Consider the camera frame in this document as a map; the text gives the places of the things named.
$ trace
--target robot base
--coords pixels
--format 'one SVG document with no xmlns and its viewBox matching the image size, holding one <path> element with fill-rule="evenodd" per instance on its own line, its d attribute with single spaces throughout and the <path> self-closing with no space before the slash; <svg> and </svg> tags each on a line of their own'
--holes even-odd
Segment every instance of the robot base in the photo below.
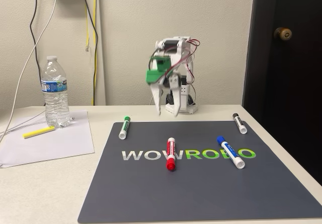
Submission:
<svg viewBox="0 0 322 224">
<path fill-rule="evenodd" d="M 174 108 L 174 106 L 173 106 L 173 105 L 170 105 L 169 103 L 168 103 L 168 104 L 166 104 L 166 110 L 167 110 L 168 112 L 173 113 L 173 108 Z M 197 110 L 198 110 L 198 106 L 197 106 L 197 105 L 191 105 L 191 106 L 187 106 L 187 110 L 181 110 L 181 109 L 180 109 L 179 113 L 180 113 L 180 112 L 188 112 L 188 113 L 190 113 L 190 114 L 193 114 L 193 113 L 195 113 Z"/>
</svg>

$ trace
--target wall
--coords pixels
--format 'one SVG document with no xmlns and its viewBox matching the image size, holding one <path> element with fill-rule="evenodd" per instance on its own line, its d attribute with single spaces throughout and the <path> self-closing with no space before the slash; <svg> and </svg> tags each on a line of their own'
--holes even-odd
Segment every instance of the wall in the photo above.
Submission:
<svg viewBox="0 0 322 224">
<path fill-rule="evenodd" d="M 241 104 L 252 1 L 100 0 L 107 104 L 149 104 L 149 56 L 155 41 L 172 36 L 201 41 L 199 104 Z"/>
<path fill-rule="evenodd" d="M 93 0 L 88 0 L 93 9 Z M 38 0 L 33 23 L 36 40 L 47 23 L 54 0 Z M 35 0 L 0 0 L 0 109 L 12 107 L 17 82 L 24 63 L 33 48 L 29 23 L 34 13 Z M 94 43 L 85 51 L 86 11 L 84 0 L 57 0 L 51 22 L 38 43 L 41 67 L 47 55 L 57 55 L 68 81 L 70 105 L 90 105 L 93 89 Z M 105 104 L 105 93 L 100 103 Z M 21 81 L 16 107 L 42 106 L 43 96 L 39 84 L 34 54 L 29 60 Z"/>
</svg>

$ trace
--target brass door knob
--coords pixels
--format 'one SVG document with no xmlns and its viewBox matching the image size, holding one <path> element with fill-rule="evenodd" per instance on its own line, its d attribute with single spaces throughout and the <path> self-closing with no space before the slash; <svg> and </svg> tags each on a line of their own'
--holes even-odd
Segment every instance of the brass door knob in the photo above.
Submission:
<svg viewBox="0 0 322 224">
<path fill-rule="evenodd" d="M 292 37 L 292 31 L 290 29 L 287 28 L 277 28 L 274 32 L 274 38 L 280 38 L 281 40 L 290 40 Z"/>
</svg>

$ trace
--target white table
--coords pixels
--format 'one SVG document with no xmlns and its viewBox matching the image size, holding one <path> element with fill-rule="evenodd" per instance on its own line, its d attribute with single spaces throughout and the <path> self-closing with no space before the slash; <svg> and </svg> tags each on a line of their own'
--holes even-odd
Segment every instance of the white table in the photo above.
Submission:
<svg viewBox="0 0 322 224">
<path fill-rule="evenodd" d="M 28 107 L 15 111 L 17 117 L 34 116 L 44 107 Z M 77 106 L 72 110 L 88 110 L 95 153 L 59 160 L 0 169 L 1 224 L 77 223 L 106 140 L 114 122 L 123 121 L 200 121 L 232 120 L 238 113 L 258 134 L 277 157 L 322 204 L 322 186 L 240 105 L 205 105 L 193 115 L 179 114 L 175 118 L 162 107 L 157 116 L 155 106 Z M 0 129 L 9 112 L 0 112 Z M 322 223 L 322 219 L 216 221 L 214 223 Z"/>
</svg>

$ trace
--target red marker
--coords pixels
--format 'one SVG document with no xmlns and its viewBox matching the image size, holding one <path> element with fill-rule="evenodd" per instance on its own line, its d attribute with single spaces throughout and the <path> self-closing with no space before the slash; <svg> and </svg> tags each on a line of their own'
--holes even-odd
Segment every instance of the red marker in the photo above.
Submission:
<svg viewBox="0 0 322 224">
<path fill-rule="evenodd" d="M 175 139 L 173 137 L 168 139 L 167 143 L 167 164 L 166 167 L 168 170 L 174 170 L 176 168 L 176 144 Z"/>
</svg>

